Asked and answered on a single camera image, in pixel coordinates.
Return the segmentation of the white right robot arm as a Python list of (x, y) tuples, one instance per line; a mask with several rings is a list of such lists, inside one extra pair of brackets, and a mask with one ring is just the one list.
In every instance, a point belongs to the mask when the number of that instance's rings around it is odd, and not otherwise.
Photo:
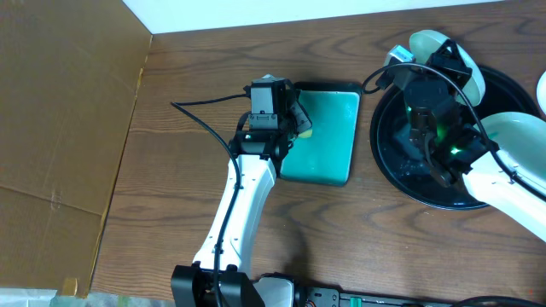
[(457, 186), (478, 202), (510, 216), (545, 237), (545, 122), (503, 111), (500, 92), (485, 105), (489, 90), (470, 55), (444, 34), (413, 34), (392, 72), (404, 94), (409, 139), (432, 176)]

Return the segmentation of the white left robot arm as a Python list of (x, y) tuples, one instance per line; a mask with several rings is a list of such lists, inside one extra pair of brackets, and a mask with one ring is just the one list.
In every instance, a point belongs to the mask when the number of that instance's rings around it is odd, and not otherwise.
[(229, 155), (224, 193), (206, 240), (190, 266), (171, 276), (177, 306), (299, 306), (294, 281), (250, 278), (253, 246), (265, 201), (293, 142), (311, 130), (291, 81), (266, 75), (245, 87), (251, 102), (235, 134), (221, 146)]

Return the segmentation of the white plate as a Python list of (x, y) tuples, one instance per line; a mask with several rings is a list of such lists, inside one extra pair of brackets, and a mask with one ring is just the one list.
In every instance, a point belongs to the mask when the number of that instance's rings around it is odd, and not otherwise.
[(537, 103), (543, 113), (546, 113), (546, 72), (544, 72), (537, 82), (536, 89)]

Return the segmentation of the green yellow sponge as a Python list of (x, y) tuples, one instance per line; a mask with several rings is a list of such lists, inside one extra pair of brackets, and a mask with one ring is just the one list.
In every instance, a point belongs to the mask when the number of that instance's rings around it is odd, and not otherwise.
[(310, 138), (312, 136), (312, 132), (313, 132), (313, 129), (310, 128), (310, 129), (307, 129), (301, 133), (298, 134), (298, 138), (299, 139), (306, 139), (306, 138)]

